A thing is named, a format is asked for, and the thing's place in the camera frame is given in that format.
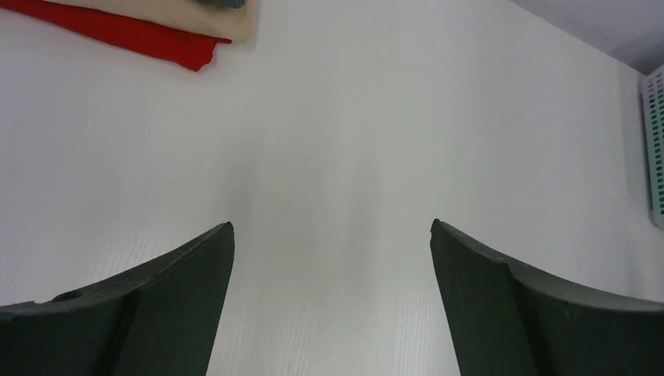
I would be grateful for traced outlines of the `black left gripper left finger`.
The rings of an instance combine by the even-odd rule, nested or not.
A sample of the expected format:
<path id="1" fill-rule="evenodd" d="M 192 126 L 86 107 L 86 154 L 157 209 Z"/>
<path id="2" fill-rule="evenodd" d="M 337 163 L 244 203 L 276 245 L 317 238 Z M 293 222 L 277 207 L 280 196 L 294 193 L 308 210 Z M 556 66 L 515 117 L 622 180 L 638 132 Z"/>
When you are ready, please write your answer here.
<path id="1" fill-rule="evenodd" d="M 50 301 L 4 305 L 2 374 L 205 374 L 234 249 L 234 228 L 226 222 Z"/>

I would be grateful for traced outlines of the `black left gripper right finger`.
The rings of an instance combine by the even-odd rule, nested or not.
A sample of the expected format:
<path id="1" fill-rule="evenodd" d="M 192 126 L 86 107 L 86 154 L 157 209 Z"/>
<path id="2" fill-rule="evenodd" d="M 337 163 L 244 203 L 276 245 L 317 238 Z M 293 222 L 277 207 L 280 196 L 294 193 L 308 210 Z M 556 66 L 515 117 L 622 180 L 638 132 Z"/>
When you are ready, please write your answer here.
<path id="1" fill-rule="evenodd" d="M 430 248 L 461 374 L 662 374 L 662 303 L 557 277 L 440 220 Z"/>

